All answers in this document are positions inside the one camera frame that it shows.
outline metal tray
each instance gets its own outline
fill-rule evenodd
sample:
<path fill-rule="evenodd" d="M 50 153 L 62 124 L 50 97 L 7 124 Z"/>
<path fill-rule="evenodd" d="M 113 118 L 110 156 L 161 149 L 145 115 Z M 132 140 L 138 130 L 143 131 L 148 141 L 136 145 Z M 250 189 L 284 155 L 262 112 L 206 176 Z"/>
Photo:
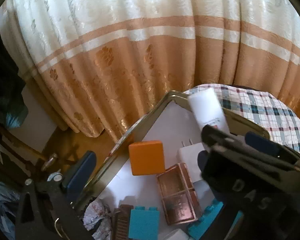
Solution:
<path fill-rule="evenodd" d="M 90 179 L 85 186 L 79 201 L 75 205 L 76 209 L 81 209 L 85 205 L 85 200 L 90 198 L 91 195 L 98 196 L 114 178 L 117 172 L 122 168 L 125 162 L 129 158 L 129 144 L 133 142 L 142 141 L 144 136 L 148 133 L 154 122 L 160 116 L 168 103 L 174 101 L 182 108 L 191 111 L 188 104 L 187 97 L 189 95 L 177 91 L 168 92 L 155 108 L 129 132 L 128 135 L 122 140 L 119 147 L 113 152 L 113 154 L 106 159 L 103 165 L 99 168 L 97 173 Z M 228 109 L 223 108 L 223 112 L 226 116 L 226 120 L 231 133 L 236 135 L 245 135 L 248 131 L 253 131 L 264 138 L 269 139 L 270 135 L 267 130 L 254 122 L 231 112 Z"/>

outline white power adapter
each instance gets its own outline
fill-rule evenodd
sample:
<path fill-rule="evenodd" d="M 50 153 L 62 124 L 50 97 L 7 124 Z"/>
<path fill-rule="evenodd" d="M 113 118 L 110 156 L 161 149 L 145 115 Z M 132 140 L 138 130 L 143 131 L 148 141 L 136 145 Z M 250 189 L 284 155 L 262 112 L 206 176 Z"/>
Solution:
<path fill-rule="evenodd" d="M 185 163 L 188 167 L 191 182 L 194 183 L 202 180 L 201 171 L 198 167 L 198 154 L 203 151 L 202 143 L 196 143 L 180 148 L 177 151 L 177 160 L 180 163 Z"/>

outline curtain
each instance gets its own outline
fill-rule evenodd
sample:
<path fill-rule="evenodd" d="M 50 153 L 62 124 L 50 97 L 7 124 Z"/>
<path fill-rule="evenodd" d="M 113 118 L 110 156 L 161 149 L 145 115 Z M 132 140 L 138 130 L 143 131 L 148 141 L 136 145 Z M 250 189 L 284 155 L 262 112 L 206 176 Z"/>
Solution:
<path fill-rule="evenodd" d="M 6 0 L 0 31 L 23 79 L 90 137 L 117 140 L 166 92 L 201 83 L 267 91 L 300 117 L 288 0 Z"/>

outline orange block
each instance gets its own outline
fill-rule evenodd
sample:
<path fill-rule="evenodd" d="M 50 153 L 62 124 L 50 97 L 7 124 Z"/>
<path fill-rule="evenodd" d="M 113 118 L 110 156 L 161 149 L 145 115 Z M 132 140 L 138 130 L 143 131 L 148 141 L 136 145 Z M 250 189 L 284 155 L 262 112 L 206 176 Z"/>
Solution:
<path fill-rule="evenodd" d="M 151 175 L 165 172 L 161 141 L 136 142 L 129 145 L 133 175 Z"/>

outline checkered fabric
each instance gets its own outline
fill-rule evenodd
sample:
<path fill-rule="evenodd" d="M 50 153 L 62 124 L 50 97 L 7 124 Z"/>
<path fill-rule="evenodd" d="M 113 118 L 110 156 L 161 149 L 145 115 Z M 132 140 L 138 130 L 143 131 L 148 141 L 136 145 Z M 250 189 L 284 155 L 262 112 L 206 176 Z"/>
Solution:
<path fill-rule="evenodd" d="M 214 89 L 221 106 L 265 128 L 272 141 L 300 153 L 300 119 L 273 95 L 221 84 L 203 84 L 185 93 L 193 94 L 207 88 Z"/>

